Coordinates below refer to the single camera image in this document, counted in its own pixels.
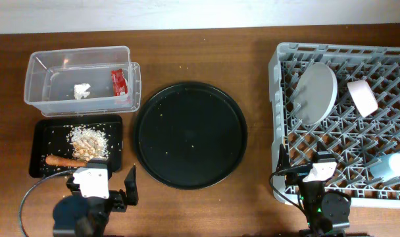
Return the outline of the grey plate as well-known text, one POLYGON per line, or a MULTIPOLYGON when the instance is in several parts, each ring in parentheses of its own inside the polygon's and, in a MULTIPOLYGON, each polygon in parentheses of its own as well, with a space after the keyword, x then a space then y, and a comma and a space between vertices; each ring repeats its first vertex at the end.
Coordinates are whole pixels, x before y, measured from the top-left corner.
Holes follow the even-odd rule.
POLYGON ((333 70, 324 63, 311 65, 300 77, 299 91, 293 100, 295 117, 304 125, 323 121, 334 108, 338 81, 333 70))

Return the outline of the white tissue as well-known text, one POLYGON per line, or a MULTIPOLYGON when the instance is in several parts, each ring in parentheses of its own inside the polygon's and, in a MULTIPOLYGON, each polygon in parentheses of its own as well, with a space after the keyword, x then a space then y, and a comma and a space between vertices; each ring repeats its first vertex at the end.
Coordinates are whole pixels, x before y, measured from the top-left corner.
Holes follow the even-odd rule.
POLYGON ((75 84, 74 85, 74 98, 80 100, 81 98, 86 98, 90 95, 88 91, 90 89, 90 85, 88 83, 75 84))

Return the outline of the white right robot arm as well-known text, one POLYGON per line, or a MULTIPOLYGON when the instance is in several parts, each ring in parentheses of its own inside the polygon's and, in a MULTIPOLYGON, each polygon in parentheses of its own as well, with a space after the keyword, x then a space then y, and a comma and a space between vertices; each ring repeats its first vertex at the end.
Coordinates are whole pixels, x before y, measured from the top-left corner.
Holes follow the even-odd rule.
POLYGON ((298 205, 307 220, 307 229, 300 236, 345 236, 350 226, 351 198, 325 186, 335 173, 336 163, 309 163, 288 168, 284 175, 287 185, 299 188, 298 205))

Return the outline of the pink bowl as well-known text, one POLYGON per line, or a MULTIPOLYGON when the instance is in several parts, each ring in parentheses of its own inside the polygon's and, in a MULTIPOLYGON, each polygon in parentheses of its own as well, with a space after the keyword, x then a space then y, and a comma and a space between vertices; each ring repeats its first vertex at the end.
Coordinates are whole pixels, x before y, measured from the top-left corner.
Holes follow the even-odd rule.
POLYGON ((356 109, 362 117, 367 117, 378 109, 378 102, 366 80, 348 82, 347 88, 356 109))

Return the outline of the orange carrot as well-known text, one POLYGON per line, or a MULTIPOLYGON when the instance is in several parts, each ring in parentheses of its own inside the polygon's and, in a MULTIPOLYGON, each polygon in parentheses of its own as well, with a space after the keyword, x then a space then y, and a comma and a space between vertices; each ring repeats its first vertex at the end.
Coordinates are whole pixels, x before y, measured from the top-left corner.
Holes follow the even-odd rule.
POLYGON ((59 167, 85 167, 87 165, 85 161, 66 159, 56 155, 48 155, 45 158, 45 162, 48 165, 59 167))

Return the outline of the red snack wrapper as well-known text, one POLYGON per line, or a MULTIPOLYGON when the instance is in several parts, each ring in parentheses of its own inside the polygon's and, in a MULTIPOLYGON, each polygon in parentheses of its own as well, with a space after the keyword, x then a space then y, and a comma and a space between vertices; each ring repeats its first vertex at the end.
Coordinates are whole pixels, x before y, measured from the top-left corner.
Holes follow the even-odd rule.
POLYGON ((111 79, 115 96, 126 95, 128 93, 127 81, 122 69, 112 70, 111 79))

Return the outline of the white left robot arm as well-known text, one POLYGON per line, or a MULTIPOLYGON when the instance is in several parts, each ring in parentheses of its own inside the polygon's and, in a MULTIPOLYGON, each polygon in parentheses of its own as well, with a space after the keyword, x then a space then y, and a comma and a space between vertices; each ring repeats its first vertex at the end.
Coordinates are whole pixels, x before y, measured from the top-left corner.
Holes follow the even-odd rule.
POLYGON ((67 188, 72 195, 63 198, 53 210, 54 236, 102 236, 111 213, 124 213, 138 204, 136 168, 124 179, 124 190, 110 190, 112 176, 102 159, 66 159, 56 155, 46 158, 48 165, 70 167, 67 188))

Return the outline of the food scraps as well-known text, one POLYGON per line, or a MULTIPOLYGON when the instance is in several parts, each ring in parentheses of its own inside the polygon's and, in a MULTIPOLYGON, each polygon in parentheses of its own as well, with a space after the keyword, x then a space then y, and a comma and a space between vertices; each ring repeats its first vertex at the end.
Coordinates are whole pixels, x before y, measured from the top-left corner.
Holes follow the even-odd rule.
POLYGON ((72 160, 88 163, 105 163, 108 159, 107 139, 103 133, 92 128, 78 127, 70 132, 73 147, 72 160))

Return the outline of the light blue cup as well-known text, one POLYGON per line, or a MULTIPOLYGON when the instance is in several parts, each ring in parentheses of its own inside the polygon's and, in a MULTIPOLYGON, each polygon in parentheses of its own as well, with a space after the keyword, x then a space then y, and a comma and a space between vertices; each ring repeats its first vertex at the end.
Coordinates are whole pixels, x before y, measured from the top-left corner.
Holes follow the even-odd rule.
POLYGON ((381 178, 387 182, 393 178, 400 177, 400 153, 392 153, 376 158, 377 163, 369 168, 374 178, 381 178))

